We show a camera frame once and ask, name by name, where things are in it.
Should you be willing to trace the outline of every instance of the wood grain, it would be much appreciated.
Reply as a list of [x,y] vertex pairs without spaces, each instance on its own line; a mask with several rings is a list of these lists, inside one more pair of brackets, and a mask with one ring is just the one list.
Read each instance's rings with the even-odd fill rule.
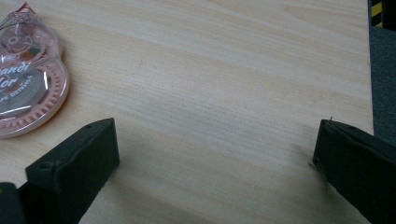
[[321,119],[373,131],[366,1],[29,3],[71,88],[47,124],[0,140],[0,181],[114,117],[120,169],[81,223],[367,223],[309,165]]

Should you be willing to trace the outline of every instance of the gray carpet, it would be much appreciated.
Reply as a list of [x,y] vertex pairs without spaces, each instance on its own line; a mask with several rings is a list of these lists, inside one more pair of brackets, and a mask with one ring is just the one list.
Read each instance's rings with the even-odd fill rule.
[[[371,18],[371,0],[369,8]],[[396,146],[396,31],[369,32],[375,136]]]

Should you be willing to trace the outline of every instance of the wooden tabletop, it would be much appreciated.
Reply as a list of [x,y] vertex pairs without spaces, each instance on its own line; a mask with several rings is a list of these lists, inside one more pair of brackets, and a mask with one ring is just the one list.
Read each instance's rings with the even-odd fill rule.
[[372,132],[367,1],[29,3],[63,41],[70,92],[0,140],[0,182],[115,118],[120,168],[80,223],[367,222],[309,164],[321,119]]

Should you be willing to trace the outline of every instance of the pink plastic container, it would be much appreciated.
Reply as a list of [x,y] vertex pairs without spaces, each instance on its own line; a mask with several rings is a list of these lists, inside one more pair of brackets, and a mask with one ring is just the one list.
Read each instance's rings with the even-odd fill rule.
[[0,138],[28,133],[50,119],[68,91],[62,46],[26,4],[0,24]]

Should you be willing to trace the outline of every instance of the yellow and black striped tape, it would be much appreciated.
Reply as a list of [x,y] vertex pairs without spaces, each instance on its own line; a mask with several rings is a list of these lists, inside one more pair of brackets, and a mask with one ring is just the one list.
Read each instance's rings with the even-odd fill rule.
[[372,0],[372,25],[382,27],[382,2]]

